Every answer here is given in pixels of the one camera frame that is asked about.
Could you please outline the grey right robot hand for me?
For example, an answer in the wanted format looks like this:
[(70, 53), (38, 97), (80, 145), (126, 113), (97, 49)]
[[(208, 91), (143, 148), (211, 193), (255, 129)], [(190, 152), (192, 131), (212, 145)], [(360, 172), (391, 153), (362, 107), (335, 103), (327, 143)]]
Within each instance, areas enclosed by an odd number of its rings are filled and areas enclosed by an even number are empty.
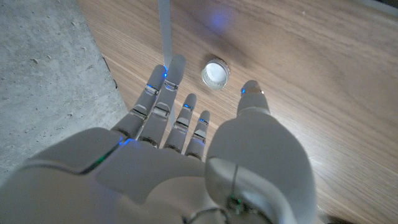
[(270, 113), (258, 82), (243, 85), (237, 115), (210, 143), (210, 114), (187, 131), (187, 96), (167, 139), (185, 69), (176, 55), (154, 68), (133, 109), (26, 160), (1, 186), (2, 223), (314, 223), (307, 153)]

